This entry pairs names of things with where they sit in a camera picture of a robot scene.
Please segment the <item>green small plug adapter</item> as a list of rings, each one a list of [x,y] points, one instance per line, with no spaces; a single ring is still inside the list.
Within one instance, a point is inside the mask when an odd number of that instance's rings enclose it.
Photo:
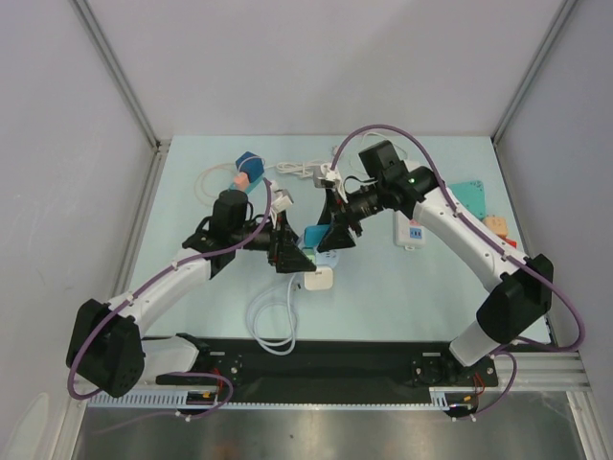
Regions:
[[[312,247],[303,247],[302,248],[303,253],[306,255],[306,257],[312,262],[312,263],[316,263],[317,261],[317,256],[316,256],[316,250]]]

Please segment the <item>light blue cube adapter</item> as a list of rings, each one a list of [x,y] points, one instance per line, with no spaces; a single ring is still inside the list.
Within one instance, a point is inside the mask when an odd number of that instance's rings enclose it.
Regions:
[[[305,228],[303,244],[305,248],[317,247],[329,230],[328,224],[310,225]]]

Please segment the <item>round light blue socket hub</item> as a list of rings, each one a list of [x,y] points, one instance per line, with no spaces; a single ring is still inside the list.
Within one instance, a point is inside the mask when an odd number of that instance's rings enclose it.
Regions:
[[[305,271],[315,271],[316,269],[321,268],[323,266],[335,268],[338,265],[340,260],[340,254],[337,250],[320,252],[316,248],[314,249],[316,250],[317,261],[314,264],[310,260],[308,260],[308,265],[307,268],[305,268]]]

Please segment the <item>white square charger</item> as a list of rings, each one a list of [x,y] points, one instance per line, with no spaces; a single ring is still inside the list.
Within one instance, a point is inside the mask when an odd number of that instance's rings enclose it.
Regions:
[[[308,291],[331,289],[334,283],[333,269],[323,266],[312,272],[304,273],[304,287]]]

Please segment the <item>dark blue cube adapter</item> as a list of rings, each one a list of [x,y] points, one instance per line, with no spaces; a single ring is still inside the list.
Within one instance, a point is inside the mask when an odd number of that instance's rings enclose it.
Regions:
[[[251,151],[246,151],[236,161],[240,173],[245,173],[250,183],[255,183],[264,174],[264,162],[261,157]]]

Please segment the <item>teal triangular power strip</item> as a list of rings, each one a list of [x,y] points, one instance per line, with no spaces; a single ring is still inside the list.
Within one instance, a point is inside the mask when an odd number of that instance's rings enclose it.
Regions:
[[[485,186],[481,180],[451,184],[449,189],[457,200],[477,219],[487,215]]]

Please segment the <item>beige cube plug adapter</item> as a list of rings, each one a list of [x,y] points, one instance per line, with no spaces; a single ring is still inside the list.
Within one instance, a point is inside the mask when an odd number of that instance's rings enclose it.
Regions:
[[[503,217],[486,216],[483,219],[483,224],[499,238],[504,239],[509,235],[509,227],[506,219]]]

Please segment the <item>red cube plug adapter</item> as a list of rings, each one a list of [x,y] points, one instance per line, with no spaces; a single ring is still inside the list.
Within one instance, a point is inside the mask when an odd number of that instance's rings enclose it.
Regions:
[[[503,238],[502,239],[505,243],[509,244],[510,246],[517,248],[517,241],[511,240],[509,238]]]

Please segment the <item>white multicolour power strip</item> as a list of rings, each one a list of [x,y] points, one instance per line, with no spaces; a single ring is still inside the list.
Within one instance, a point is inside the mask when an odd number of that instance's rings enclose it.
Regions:
[[[394,212],[394,243],[405,250],[422,249],[426,245],[424,228],[415,220]]]

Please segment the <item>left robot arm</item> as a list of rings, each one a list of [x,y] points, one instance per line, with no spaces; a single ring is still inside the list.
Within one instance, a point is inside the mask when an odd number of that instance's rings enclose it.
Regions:
[[[153,340],[145,335],[183,296],[213,280],[238,250],[266,253],[279,273],[314,271],[287,222],[291,195],[272,183],[265,188],[266,207],[259,218],[248,215],[252,204],[247,193],[225,190],[169,265],[133,291],[80,306],[66,357],[72,398],[90,397],[77,391],[76,378],[93,384],[96,392],[119,398],[137,383],[164,375],[179,373],[190,383],[209,377],[211,361],[196,339],[184,333]]]

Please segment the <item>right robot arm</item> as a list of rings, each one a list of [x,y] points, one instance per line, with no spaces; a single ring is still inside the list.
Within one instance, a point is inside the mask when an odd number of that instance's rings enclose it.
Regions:
[[[451,249],[488,293],[475,320],[450,342],[451,355],[442,360],[443,376],[464,384],[475,375],[477,361],[512,343],[549,311],[553,265],[497,237],[440,185],[431,169],[408,168],[391,142],[379,142],[359,157],[370,181],[352,193],[330,163],[314,170],[315,186],[326,192],[320,220],[329,227],[318,249],[354,247],[361,220],[385,209],[415,220]]]

